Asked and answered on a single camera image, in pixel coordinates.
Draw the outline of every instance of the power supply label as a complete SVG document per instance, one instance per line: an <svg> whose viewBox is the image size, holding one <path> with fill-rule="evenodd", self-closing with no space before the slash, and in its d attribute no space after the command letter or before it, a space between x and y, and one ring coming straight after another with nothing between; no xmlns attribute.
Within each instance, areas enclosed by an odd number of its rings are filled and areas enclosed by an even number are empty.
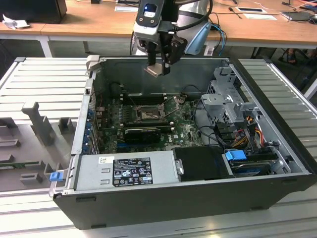
<svg viewBox="0 0 317 238"><path fill-rule="evenodd" d="M145 184L153 184L150 158L113 161L113 186L121 187Z"/></svg>

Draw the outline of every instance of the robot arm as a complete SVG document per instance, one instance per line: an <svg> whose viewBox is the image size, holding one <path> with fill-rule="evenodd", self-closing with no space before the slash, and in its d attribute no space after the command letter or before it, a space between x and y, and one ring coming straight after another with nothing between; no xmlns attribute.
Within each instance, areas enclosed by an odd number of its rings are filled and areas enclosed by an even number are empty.
<svg viewBox="0 0 317 238"><path fill-rule="evenodd" d="M133 30L148 54L145 70L166 75L184 53L198 54L210 31L211 10L212 0L141 0ZM158 53L161 63L156 63Z"/></svg>

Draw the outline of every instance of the desk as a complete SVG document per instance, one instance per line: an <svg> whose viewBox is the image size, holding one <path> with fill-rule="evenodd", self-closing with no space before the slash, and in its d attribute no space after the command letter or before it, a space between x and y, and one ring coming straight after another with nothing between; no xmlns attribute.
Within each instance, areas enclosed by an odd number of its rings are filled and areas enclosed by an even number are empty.
<svg viewBox="0 0 317 238"><path fill-rule="evenodd" d="M231 1L214 0L213 12L230 13L222 2L234 5ZM281 4L281 0L257 0L265 7L290 11L291 8ZM293 5L302 4L293 0ZM90 1L66 0L67 14L61 24L31 24L31 28L10 30L0 27L0 38L23 39L40 41L46 57L52 57L49 41L99 41L99 42L128 42L132 33L135 12L115 12L115 3L102 2L91 4ZM239 6L261 7L253 2L240 0ZM279 11L267 10L277 14ZM235 14L219 14L222 29L227 33L228 46L274 47L274 48L310 48L317 46L316 26L308 22L287 22L281 15L277 20L247 19ZM210 32L207 44L218 43L219 33Z"/></svg>

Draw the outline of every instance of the blue cable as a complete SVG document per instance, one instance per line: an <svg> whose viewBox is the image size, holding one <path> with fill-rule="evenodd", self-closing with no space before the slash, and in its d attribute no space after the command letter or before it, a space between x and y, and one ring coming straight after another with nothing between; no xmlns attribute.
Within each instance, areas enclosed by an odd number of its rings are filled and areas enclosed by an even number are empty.
<svg viewBox="0 0 317 238"><path fill-rule="evenodd" d="M220 56L221 53L222 53L222 50L223 50L223 48L224 48L224 34L223 34L223 31L222 31L219 27L217 27L216 25L213 25L213 24L212 24L212 26L213 26L214 28L216 28L216 29L221 33L221 38L222 38L221 44L222 44L222 46L221 46L221 50L220 50L220 52L219 52L219 56Z"/></svg>

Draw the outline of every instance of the black computer case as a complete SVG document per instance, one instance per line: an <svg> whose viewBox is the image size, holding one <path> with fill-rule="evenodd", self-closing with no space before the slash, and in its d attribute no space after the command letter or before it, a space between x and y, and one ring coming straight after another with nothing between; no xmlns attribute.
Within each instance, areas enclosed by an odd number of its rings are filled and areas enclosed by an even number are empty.
<svg viewBox="0 0 317 238"><path fill-rule="evenodd" d="M0 17L14 20L59 24L67 12L65 0L0 1Z"/></svg>

